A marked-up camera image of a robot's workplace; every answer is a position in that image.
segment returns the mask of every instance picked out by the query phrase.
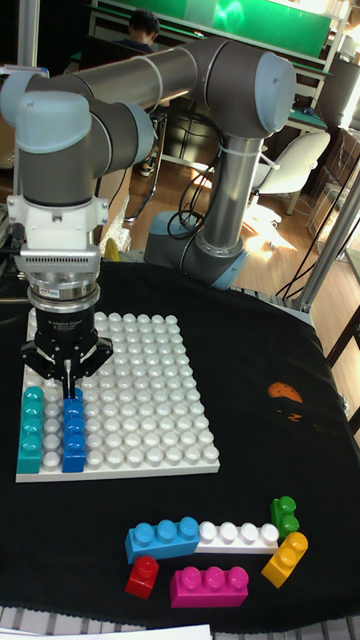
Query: dark blue lego brick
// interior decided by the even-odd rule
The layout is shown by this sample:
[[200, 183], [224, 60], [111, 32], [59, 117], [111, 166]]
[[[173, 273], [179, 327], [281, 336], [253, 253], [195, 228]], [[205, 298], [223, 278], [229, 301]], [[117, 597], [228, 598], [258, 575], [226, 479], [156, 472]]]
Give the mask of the dark blue lego brick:
[[40, 387], [28, 387], [21, 406], [17, 473], [39, 473], [44, 415], [44, 394]]
[[194, 518], [185, 517], [180, 522], [162, 520], [152, 526], [141, 522], [129, 529], [125, 549], [129, 564], [140, 556], [151, 556], [155, 560], [188, 556], [199, 544], [199, 525]]
[[64, 400], [63, 473], [81, 473], [86, 462], [85, 423], [82, 391]]

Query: black cloth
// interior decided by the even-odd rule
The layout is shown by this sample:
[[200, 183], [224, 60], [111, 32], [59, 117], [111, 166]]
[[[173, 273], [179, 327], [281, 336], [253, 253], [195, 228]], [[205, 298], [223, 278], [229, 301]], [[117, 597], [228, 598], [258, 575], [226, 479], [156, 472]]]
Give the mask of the black cloth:
[[136, 40], [130, 40], [130, 38], [124, 38], [123, 40], [118, 40], [116, 44], [123, 44], [125, 47], [131, 47], [132, 49], [137, 49], [141, 51], [141, 53], [154, 53], [155, 49], [150, 47], [150, 45], [144, 42], [137, 42]]
[[[100, 284], [98, 308], [106, 313], [178, 317], [221, 468], [212, 475], [15, 484], [26, 316], [1, 306], [0, 603], [150, 628], [208, 622], [213, 631], [237, 633], [359, 611], [359, 455], [315, 331], [258, 299], [161, 267], [104, 264]], [[302, 402], [295, 392], [293, 399], [270, 397], [276, 382]], [[271, 500], [282, 495], [297, 503], [309, 550], [279, 590], [260, 573], [267, 556], [193, 555], [160, 561], [148, 601], [124, 593], [129, 527], [185, 515], [261, 526]], [[169, 581], [188, 565], [244, 567], [247, 600], [236, 609], [172, 610]]]

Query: white chair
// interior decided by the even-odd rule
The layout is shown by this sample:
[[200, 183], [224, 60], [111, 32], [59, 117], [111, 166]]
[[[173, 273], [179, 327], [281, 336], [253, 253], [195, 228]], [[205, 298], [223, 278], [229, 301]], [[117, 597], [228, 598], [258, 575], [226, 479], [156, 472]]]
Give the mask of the white chair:
[[282, 220], [281, 216], [257, 204], [259, 196], [300, 191], [329, 142], [330, 135], [326, 131], [307, 133], [290, 142], [275, 162], [261, 154], [266, 164], [260, 162], [257, 166], [252, 195], [244, 216], [245, 224], [257, 232], [259, 224], [265, 230], [268, 225], [276, 227]]
[[298, 136], [271, 162], [261, 157], [267, 164], [259, 163], [252, 184], [252, 191], [258, 197], [270, 193], [295, 193], [303, 188], [310, 172], [330, 142], [326, 131], [306, 133]]

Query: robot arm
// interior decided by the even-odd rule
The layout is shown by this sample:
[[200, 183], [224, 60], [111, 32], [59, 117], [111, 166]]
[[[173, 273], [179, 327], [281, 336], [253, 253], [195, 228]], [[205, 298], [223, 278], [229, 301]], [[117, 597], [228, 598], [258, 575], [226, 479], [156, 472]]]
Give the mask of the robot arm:
[[50, 80], [19, 72], [5, 82], [0, 109], [16, 127], [23, 186], [22, 196], [8, 200], [9, 216], [25, 227], [16, 262], [38, 322], [23, 358], [61, 380], [65, 397], [112, 353], [94, 328], [100, 255], [89, 233], [107, 221], [107, 202], [93, 197], [92, 179], [149, 153], [152, 127], [142, 108], [189, 93], [224, 132], [217, 186], [196, 241], [174, 241], [174, 248], [157, 230], [146, 259], [226, 288], [243, 262], [239, 234], [263, 139], [284, 126], [294, 91], [286, 60], [222, 39]]

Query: green lego brick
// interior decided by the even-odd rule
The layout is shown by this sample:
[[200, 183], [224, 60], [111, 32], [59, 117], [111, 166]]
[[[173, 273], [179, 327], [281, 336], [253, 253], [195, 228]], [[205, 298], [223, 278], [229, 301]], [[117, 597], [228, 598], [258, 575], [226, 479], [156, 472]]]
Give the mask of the green lego brick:
[[28, 387], [23, 394], [17, 473], [39, 473], [44, 413], [40, 387]]
[[285, 540], [289, 533], [297, 531], [300, 526], [294, 516], [295, 509], [295, 500], [289, 496], [282, 496], [280, 500], [275, 498], [270, 504], [271, 522], [279, 530], [279, 542]]

